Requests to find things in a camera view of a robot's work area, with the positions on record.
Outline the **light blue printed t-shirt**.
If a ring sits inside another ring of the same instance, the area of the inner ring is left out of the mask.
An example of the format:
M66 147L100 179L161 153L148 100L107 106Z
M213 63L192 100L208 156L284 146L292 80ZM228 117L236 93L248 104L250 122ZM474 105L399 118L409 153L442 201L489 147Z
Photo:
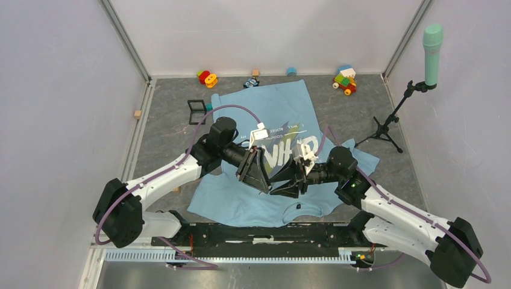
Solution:
M276 174L290 159L297 142L307 143L324 162L333 148L323 139L312 100L304 81L264 85L227 95L213 95L213 118L236 121L237 142L246 142L260 119L269 130L259 142L265 153L263 164L269 175ZM228 226L281 227L300 216L323 217L341 204L335 183L310 186L294 199L274 196L251 188L236 177L236 167L222 163L218 175L200 181L188 207L190 213Z

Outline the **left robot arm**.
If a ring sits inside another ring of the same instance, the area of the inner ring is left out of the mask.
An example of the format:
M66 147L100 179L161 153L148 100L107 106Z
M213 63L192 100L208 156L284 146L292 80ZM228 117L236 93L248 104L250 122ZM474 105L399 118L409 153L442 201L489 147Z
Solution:
M234 143L236 122L220 117L209 132L185 150L175 161L143 177L122 182L114 178L106 183L93 212L105 244L123 248L138 238L165 237L174 245L189 239L189 229L174 213L148 213L155 201L188 182L201 179L222 162L236 167L236 178L245 185L267 193L271 183L263 165L264 150L257 146L243 148Z

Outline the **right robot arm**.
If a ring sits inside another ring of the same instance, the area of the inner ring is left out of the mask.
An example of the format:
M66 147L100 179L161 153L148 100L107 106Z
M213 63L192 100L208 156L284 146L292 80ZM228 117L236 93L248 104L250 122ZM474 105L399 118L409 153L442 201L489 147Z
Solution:
M335 194L359 209L348 227L352 244L380 244L423 262L452 287L463 288L480 265L483 249L472 225L425 212L377 185L360 168L348 148L334 147L326 162L317 163L309 149L293 157L270 178L284 184L271 194L298 197L310 185L336 183Z

